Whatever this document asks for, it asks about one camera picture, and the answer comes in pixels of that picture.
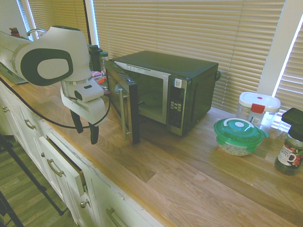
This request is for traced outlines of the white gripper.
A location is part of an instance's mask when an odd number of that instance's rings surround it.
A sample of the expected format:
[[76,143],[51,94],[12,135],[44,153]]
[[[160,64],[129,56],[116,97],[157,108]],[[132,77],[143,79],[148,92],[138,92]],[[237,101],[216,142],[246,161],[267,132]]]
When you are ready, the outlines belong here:
[[61,98],[63,104],[71,110],[71,116],[78,133],[83,132],[80,117],[89,122],[90,142],[98,141],[99,121],[106,114],[102,87],[95,80],[62,81]]

